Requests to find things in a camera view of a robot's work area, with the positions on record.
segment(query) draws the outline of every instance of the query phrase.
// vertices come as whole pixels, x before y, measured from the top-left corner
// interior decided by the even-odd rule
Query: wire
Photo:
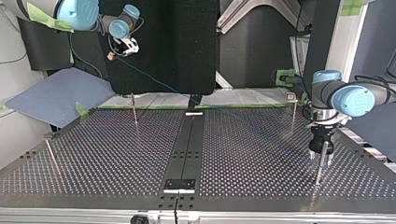
[[[171,86],[169,86],[169,85],[167,85],[167,84],[161,82],[160,80],[158,80],[157,78],[153,77],[152,75],[150,75],[150,74],[148,74],[148,73],[146,73],[146,72],[143,72],[142,70],[140,70],[140,69],[136,68],[135,66],[129,64],[128,62],[124,61],[123,59],[119,59],[119,60],[120,60],[121,62],[125,63],[127,66],[133,68],[135,71],[141,73],[142,75],[145,75],[146,77],[149,77],[149,78],[150,78],[151,80],[153,80],[154,82],[156,82],[156,83],[158,83],[158,84],[160,84],[160,85],[165,86],[166,88],[168,88],[169,90],[173,91],[174,93],[181,94],[181,93],[180,93],[179,91],[177,91],[176,89],[174,89],[174,88],[172,88]],[[190,100],[192,100],[193,102],[195,102],[195,103],[198,104],[198,105],[204,105],[204,104],[201,104],[201,102],[197,102],[197,101],[195,101],[195,100],[192,99],[192,98],[190,98]],[[235,113],[230,112],[230,111],[228,111],[227,109],[223,109],[223,108],[220,108],[220,107],[215,106],[215,105],[205,105],[205,106],[208,106],[208,107],[210,107],[210,108],[217,109],[217,110],[220,111],[220,112],[226,113],[226,114],[228,114],[228,115],[230,115],[230,116],[232,116],[232,117],[234,117],[234,118],[240,120],[242,123],[246,124],[252,131],[255,131],[256,133],[258,133],[258,134],[262,135],[263,137],[267,138],[267,141],[271,142],[272,144],[274,144],[274,146],[278,147],[278,145],[277,145],[277,143],[276,143],[276,140],[272,139],[270,136],[266,136],[266,134],[265,134],[259,127],[257,127],[256,125],[250,123],[249,121],[247,121],[247,120],[241,118],[240,116],[236,115]],[[291,158],[292,155],[290,155],[289,153],[284,153],[283,156],[288,157],[288,158]],[[313,161],[309,160],[309,159],[308,159],[307,157],[305,157],[305,156],[299,156],[299,160],[301,160],[301,161],[306,161],[307,163],[311,163],[311,164],[314,163]]]
[[[18,33],[21,33],[21,31],[18,29],[18,27],[14,24],[14,22],[12,22],[12,20],[9,18],[7,13],[2,8],[0,8],[0,13],[8,21],[8,23],[14,28],[15,31],[17,31]]]
[[[142,28],[143,24],[145,24],[145,20],[143,19],[143,17],[139,17],[138,21],[139,20],[141,20],[139,26],[136,29],[132,30],[132,32],[129,33],[129,35],[134,34],[136,31],[140,30],[140,28]]]
[[[311,99],[311,94],[309,94],[308,88],[306,87],[305,81],[303,79],[303,74],[301,73],[300,59],[299,59],[298,48],[297,48],[298,25],[300,23],[301,15],[303,13],[303,5],[304,5],[304,0],[301,2],[300,10],[299,10],[298,16],[297,16],[297,23],[296,23],[296,27],[295,27],[296,28],[296,36],[294,37],[294,47],[295,47],[295,50],[296,50],[297,66],[298,66],[298,71],[300,73],[300,78],[303,81],[305,93],[308,96],[308,99]]]
[[[120,54],[116,50],[114,50],[113,46],[111,45],[111,35],[108,36],[107,42],[108,42],[108,46],[110,47],[111,52],[113,52],[114,54],[116,54],[116,55],[118,55],[120,57],[124,57],[123,54]]]
[[[73,55],[74,55],[76,58],[78,58],[80,61],[82,61],[83,63],[87,64],[89,67],[93,68],[93,70],[95,70],[95,72],[96,72],[96,74],[99,76],[99,78],[103,78],[102,73],[99,71],[99,69],[97,69],[97,67],[95,67],[94,65],[92,65],[92,64],[90,64],[90,63],[84,61],[82,58],[80,58],[80,57],[76,54],[76,52],[75,52],[75,50],[74,50],[74,48],[73,48],[73,39],[72,39],[72,36],[73,36],[72,33],[69,33],[69,34],[68,34],[68,37],[69,37],[69,45],[70,45],[70,49],[72,50]]]
[[[106,35],[106,30],[105,30],[105,24],[103,23],[103,18],[102,15],[98,15],[97,21],[99,22],[100,25],[100,33],[102,36]]]
[[[23,54],[23,56],[21,56],[19,59],[16,59],[16,60],[13,60],[13,61],[9,61],[9,62],[2,62],[2,63],[0,63],[0,64],[17,63],[17,62],[22,61],[26,56],[27,56],[27,52],[25,52],[25,53]]]
[[[394,75],[393,73],[391,73],[388,67],[387,67],[387,74],[388,74],[390,77],[396,78],[396,75]]]

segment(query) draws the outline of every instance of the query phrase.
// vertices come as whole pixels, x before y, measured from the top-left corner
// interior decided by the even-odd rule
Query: black center rail
[[[93,112],[49,141],[55,159],[45,144],[21,155],[0,171],[0,207],[396,213],[396,174],[343,133],[315,186],[291,107],[137,112]]]

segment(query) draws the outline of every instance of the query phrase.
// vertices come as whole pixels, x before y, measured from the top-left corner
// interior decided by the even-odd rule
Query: white wall
[[[326,69],[340,71],[345,82],[349,81],[352,71],[367,6],[366,4],[361,8],[360,15],[339,16],[335,25]]]
[[[16,18],[6,10],[18,27]],[[0,15],[0,103],[34,86],[44,73],[31,71],[29,60],[19,59],[25,53],[21,35]],[[50,126],[18,112],[0,108],[0,169],[42,141]]]

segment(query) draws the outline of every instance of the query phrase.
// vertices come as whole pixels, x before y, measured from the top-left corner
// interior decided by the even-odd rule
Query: black cable
[[[76,51],[75,51],[74,48],[73,48],[73,39],[72,39],[72,36],[73,36],[73,34],[71,34],[71,33],[68,34],[68,37],[69,37],[69,45],[70,45],[70,49],[72,50],[73,55],[74,55],[76,58],[78,58],[80,61],[82,61],[83,63],[87,64],[89,67],[93,68],[93,70],[95,70],[95,72],[96,72],[96,74],[97,74],[97,76],[98,76],[99,78],[103,78],[102,73],[100,72],[100,70],[99,70],[97,67],[95,67],[95,66],[94,66],[93,64],[91,64],[91,63],[88,63],[88,62],[84,61],[81,57],[79,57],[79,56],[76,54]]]
[[[382,87],[382,88],[384,88],[385,90],[390,91],[391,93],[393,93],[393,94],[396,96],[396,90],[394,90],[394,89],[391,88],[390,86],[383,85],[383,84],[380,84],[380,83],[371,82],[371,81],[355,81],[355,82],[346,83],[345,85],[342,85],[342,86],[338,87],[337,89],[335,89],[335,90],[332,92],[332,94],[329,96],[327,105],[330,104],[330,100],[332,99],[332,96],[333,96],[336,92],[338,92],[339,90],[343,89],[344,87],[354,86],[354,85],[356,85],[356,84],[370,84],[370,85],[375,85],[375,86],[377,86],[377,87]]]
[[[299,70],[299,73],[300,73],[301,80],[303,81],[303,86],[304,86],[306,95],[308,96],[308,99],[312,99],[311,98],[311,94],[309,94],[308,88],[305,85],[305,81],[303,79],[303,74],[301,73],[300,59],[299,59],[299,56],[298,56],[298,48],[297,48],[298,25],[300,23],[301,15],[303,13],[303,5],[304,5],[304,0],[301,2],[300,10],[299,10],[298,16],[297,16],[297,23],[296,23],[296,27],[295,27],[296,28],[296,36],[294,37],[294,47],[295,47],[295,50],[296,50],[297,66],[298,66],[298,70]]]
[[[391,72],[389,71],[389,68],[388,68],[388,67],[387,67],[387,74],[388,74],[390,77],[396,78],[396,75],[394,75],[393,73],[391,73]]]
[[[0,63],[0,64],[17,63],[17,62],[22,61],[26,56],[27,56],[27,52],[25,52],[25,53],[23,54],[23,56],[21,56],[19,59],[16,59],[16,60],[13,60],[13,61],[9,61],[9,62],[2,62],[2,63]]]
[[[369,79],[369,80],[373,80],[373,81],[387,82],[387,83],[396,84],[396,81],[388,81],[388,80],[385,80],[382,77],[355,76],[354,78],[355,78],[356,81],[359,81],[359,79],[364,78],[364,79]]]

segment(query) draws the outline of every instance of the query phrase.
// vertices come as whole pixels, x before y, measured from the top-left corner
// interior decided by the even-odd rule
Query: black cloth
[[[118,16],[126,4],[141,11],[145,23],[134,34],[140,50],[125,59],[181,93],[208,95],[216,85],[219,1],[101,0],[102,14]],[[100,37],[103,50],[107,37]],[[120,61],[106,61],[115,93],[170,91]]]

